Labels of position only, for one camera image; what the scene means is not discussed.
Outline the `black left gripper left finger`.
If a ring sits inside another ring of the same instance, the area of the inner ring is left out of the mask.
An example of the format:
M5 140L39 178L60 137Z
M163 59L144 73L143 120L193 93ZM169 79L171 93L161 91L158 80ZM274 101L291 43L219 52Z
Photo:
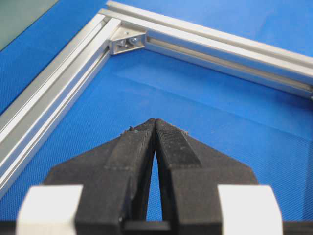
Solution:
M155 119L54 166L31 187L18 213L19 235L120 235L124 220L145 220Z

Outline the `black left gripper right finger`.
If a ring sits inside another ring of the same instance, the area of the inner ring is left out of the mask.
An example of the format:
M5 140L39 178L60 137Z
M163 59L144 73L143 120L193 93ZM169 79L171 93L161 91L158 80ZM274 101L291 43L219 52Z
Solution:
M252 169L156 120L163 217L180 235L280 235L273 190Z

